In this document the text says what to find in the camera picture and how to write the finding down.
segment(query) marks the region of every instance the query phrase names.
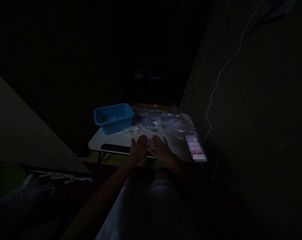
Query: left hand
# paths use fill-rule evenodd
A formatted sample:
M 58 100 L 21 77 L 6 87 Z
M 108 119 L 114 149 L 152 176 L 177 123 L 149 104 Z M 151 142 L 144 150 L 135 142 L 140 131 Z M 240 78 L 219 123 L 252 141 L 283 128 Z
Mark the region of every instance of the left hand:
M 148 145 L 146 144 L 147 137 L 143 134 L 135 142 L 132 138 L 130 157 L 138 162 L 146 157 Z

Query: leg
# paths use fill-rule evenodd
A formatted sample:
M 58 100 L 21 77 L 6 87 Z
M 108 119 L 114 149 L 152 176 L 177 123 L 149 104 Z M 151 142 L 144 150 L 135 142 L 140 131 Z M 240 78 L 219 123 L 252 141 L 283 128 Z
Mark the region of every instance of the leg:
M 141 182 L 151 183 L 152 177 L 153 173 L 150 170 L 137 166 L 132 170 L 127 179 L 134 178 Z
M 171 178 L 172 178 L 172 172 L 169 169 L 162 167 L 156 170 L 153 181 L 157 179 L 171 180 Z

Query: forearm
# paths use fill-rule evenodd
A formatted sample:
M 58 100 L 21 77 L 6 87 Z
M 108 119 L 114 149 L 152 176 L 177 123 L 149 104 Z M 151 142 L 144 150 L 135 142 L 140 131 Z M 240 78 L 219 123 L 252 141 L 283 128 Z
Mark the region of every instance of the forearm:
M 61 239 L 78 239 L 92 226 L 103 224 L 124 182 L 138 160 L 131 156 L 110 176 L 98 191 L 85 203 Z

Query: person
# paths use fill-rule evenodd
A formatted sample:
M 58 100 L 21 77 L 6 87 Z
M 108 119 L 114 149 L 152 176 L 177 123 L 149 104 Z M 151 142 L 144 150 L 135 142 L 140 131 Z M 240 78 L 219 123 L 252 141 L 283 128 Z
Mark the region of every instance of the person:
M 162 141 L 154 135 L 152 144 L 154 149 L 148 148 L 145 135 L 136 142 L 132 138 L 129 158 L 86 202 L 61 239 L 85 239 L 101 225 L 96 239 L 200 238 L 189 205 L 170 175 L 178 177 L 199 209 L 207 206 L 204 182 L 172 153 L 164 137 Z M 140 169 L 134 169 L 148 151 L 171 169 L 158 169 L 150 184 L 140 181 Z

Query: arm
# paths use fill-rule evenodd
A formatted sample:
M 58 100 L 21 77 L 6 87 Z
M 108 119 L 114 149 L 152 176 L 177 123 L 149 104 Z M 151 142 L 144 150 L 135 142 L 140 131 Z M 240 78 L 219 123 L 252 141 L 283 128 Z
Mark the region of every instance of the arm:
M 205 207 L 209 203 L 208 196 L 214 195 L 211 192 L 211 187 L 171 152 L 165 137 L 163 137 L 162 142 L 158 136 L 154 135 L 152 144 L 155 150 L 149 148 L 148 151 L 158 160 L 169 164 L 171 170 L 179 177 L 185 188 L 198 203 L 198 206 L 206 210 Z
M 101 227 L 107 218 L 124 182 L 134 166 L 145 158 L 147 152 L 146 136 L 132 138 L 129 158 L 110 176 L 98 191 L 85 203 L 61 239 L 79 239 L 92 227 Z

